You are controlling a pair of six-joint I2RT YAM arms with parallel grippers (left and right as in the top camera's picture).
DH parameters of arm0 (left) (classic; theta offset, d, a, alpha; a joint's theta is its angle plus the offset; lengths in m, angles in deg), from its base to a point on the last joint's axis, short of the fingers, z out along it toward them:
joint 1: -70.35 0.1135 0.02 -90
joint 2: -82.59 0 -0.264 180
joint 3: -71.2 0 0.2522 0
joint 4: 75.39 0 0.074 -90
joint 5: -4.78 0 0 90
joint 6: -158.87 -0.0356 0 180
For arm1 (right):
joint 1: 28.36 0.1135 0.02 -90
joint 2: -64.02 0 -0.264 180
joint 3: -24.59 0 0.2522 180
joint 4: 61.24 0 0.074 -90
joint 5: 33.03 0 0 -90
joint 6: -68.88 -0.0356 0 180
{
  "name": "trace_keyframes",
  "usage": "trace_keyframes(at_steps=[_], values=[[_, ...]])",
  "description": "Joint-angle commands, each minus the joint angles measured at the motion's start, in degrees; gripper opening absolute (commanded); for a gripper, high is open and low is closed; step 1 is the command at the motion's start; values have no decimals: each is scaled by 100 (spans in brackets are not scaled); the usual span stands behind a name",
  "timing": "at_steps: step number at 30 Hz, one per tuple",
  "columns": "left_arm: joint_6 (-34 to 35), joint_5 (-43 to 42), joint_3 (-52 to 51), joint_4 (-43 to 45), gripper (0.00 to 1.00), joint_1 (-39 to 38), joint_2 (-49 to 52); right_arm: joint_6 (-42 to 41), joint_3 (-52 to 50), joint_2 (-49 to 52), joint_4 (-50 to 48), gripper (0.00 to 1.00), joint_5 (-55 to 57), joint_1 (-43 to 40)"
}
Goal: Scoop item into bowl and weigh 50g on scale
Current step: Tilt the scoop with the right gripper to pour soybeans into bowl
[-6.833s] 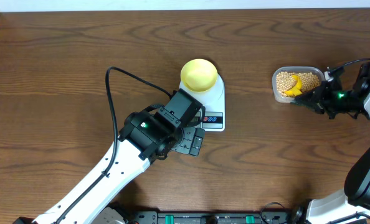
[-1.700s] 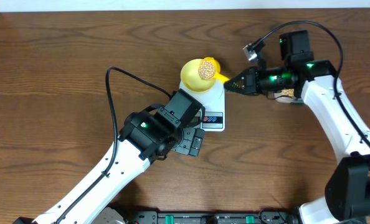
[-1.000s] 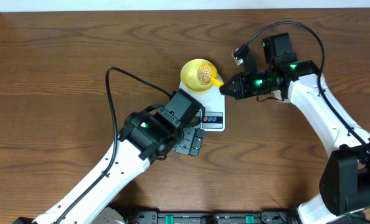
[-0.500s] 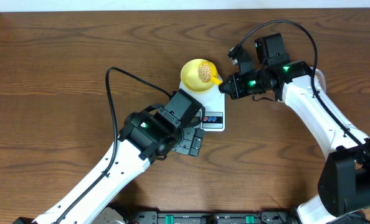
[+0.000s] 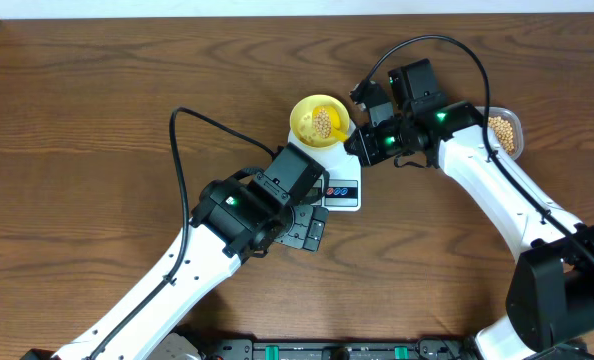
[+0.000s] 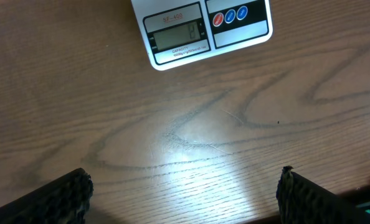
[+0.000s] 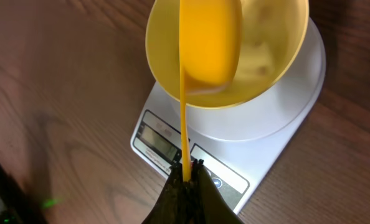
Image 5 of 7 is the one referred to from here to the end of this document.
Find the yellow plastic scoop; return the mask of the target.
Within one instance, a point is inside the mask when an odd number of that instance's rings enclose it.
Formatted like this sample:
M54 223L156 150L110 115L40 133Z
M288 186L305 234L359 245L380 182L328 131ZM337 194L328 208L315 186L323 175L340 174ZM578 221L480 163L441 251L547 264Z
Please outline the yellow plastic scoop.
M341 131L341 118L331 105L317 106L312 112L312 126L319 137L345 142L348 136Z

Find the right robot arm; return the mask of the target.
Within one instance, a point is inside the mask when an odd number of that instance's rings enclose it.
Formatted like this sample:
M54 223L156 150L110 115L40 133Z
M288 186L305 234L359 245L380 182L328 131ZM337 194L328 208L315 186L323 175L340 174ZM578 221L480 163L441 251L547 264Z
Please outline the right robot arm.
M529 359L594 330L594 225L547 196L498 146L481 109L449 104L428 60L351 92L369 116L344 144L364 167L422 153L501 234L516 266L506 314L474 338L481 359Z

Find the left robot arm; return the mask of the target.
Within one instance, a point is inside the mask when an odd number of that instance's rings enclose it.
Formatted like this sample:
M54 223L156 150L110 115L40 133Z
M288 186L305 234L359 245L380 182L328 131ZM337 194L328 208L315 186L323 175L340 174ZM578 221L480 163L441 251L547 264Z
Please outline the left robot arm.
M267 169L214 180L167 253L95 325L57 351L28 359L152 359L173 328L213 288L273 243L318 250L329 211L361 205L361 169L341 144L290 142Z

